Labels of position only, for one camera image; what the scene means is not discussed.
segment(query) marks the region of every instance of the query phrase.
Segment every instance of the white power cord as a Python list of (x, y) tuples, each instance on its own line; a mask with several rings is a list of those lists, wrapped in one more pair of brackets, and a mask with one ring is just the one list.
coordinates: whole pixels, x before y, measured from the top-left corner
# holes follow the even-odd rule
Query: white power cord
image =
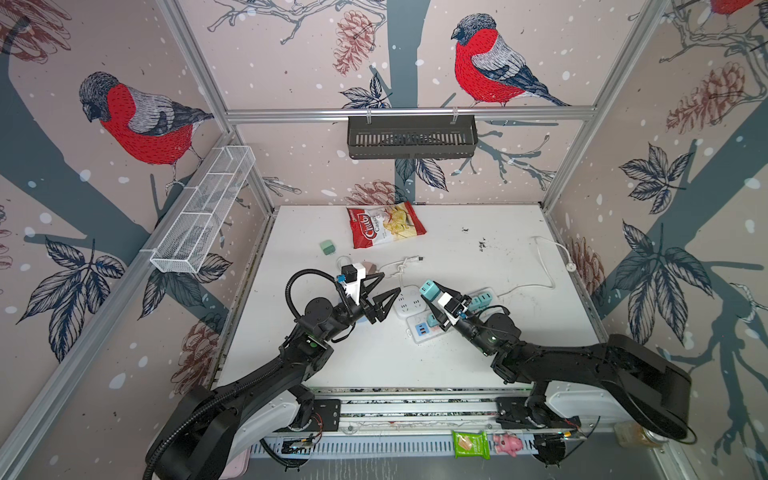
[(551, 285), (541, 285), (540, 283), (527, 283), (525, 285), (517, 285), (512, 290), (509, 290), (508, 292), (504, 292), (501, 295), (499, 295), (498, 296), (499, 299), (501, 299), (503, 296), (509, 295), (510, 293), (514, 292), (518, 288), (524, 288), (524, 287), (527, 287), (527, 286), (537, 286), (539, 288), (545, 288), (547, 290), (554, 290), (554, 288), (556, 287), (555, 283), (554, 283), (554, 279), (552, 278), (552, 275), (549, 274), (549, 270), (547, 270), (547, 266), (544, 263), (544, 258), (541, 257), (541, 248), (538, 245), (538, 239), (539, 238), (541, 238), (542, 240), (546, 240), (549, 243), (554, 243), (555, 245), (557, 245), (558, 247), (563, 249), (565, 254), (568, 256), (568, 263), (566, 263), (565, 269), (567, 271), (569, 271), (569, 272), (575, 272), (576, 271), (576, 264), (573, 263), (573, 260), (571, 259), (571, 252), (569, 252), (568, 249), (565, 248), (565, 246), (563, 246), (560, 243), (557, 243), (557, 242), (555, 242), (553, 240), (549, 240), (548, 238), (544, 238), (544, 237), (542, 237), (540, 235), (535, 235), (532, 238), (534, 239), (534, 242), (536, 242), (536, 253), (538, 253), (538, 261), (541, 264), (541, 268), (544, 269), (544, 273), (547, 274), (547, 278), (549, 279), (549, 283), (551, 283)]

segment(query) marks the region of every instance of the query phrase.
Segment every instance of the white table surface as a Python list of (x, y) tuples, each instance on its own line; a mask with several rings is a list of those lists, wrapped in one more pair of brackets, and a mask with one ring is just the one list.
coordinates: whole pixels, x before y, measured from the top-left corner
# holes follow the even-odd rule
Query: white table surface
[[(284, 299), (287, 280), (296, 271), (317, 268), (336, 275), (336, 259), (384, 265), (403, 257), (424, 256), (410, 263), (404, 285), (421, 286), (427, 279), (470, 293), (491, 287), (497, 294), (526, 283), (548, 283), (539, 265), (534, 235), (552, 239), (536, 206), (428, 205), (415, 206), (426, 235), (367, 249), (354, 250), (346, 208), (341, 206), (281, 207), (256, 279), (246, 301), (227, 361), (218, 382), (245, 376), (274, 358), (293, 328)], [(319, 247), (331, 240), (336, 252), (325, 256)], [(480, 249), (480, 242), (485, 247)], [(523, 288), (506, 296), (521, 338), (549, 346), (591, 345), (598, 341), (557, 247), (539, 240), (541, 255), (554, 278), (554, 290)], [(387, 274), (392, 267), (385, 269)], [(383, 280), (373, 295), (398, 286), (396, 277)], [(327, 280), (308, 275), (293, 284), (293, 302), (302, 313), (317, 296), (335, 305), (339, 297)], [(359, 323), (352, 335), (333, 344), (325, 367), (305, 385), (310, 387), (492, 388), (504, 386), (483, 356), (458, 332), (417, 345), (405, 320), (392, 309), (382, 323)]]

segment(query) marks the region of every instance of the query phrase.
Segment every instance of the bird's head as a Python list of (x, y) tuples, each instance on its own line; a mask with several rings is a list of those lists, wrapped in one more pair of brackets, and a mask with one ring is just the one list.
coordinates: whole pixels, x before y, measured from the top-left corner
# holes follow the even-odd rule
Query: bird's head
[(451, 38), (458, 40), (458, 43), (465, 47), (475, 33), (486, 28), (496, 28), (496, 21), (492, 16), (485, 13), (467, 15), (456, 25)]
[(115, 77), (103, 71), (92, 73), (83, 80), (80, 85), (80, 102), (83, 104), (83, 113), (88, 121), (93, 121), (95, 118), (101, 121), (112, 119), (109, 114), (107, 94), (119, 84)]

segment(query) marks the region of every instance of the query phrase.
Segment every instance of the bird's tail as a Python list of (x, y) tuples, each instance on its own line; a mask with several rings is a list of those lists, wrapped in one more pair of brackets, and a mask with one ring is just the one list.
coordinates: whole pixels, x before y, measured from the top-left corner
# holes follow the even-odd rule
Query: bird's tail
[(544, 98), (545, 100), (549, 100), (553, 104), (559, 106), (559, 107), (570, 107), (569, 104), (565, 103), (564, 101), (560, 100), (559, 98), (555, 98), (551, 96), (549, 93), (541, 95), (541, 98)]

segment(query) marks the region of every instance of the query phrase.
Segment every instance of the bird wallpaper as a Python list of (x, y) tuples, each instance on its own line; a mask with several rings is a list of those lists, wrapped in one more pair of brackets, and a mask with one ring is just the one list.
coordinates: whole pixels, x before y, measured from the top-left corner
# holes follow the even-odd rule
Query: bird wallpaper
[(767, 39), (673, 0), (553, 211), (607, 332), (690, 373), (698, 478), (768, 478)]

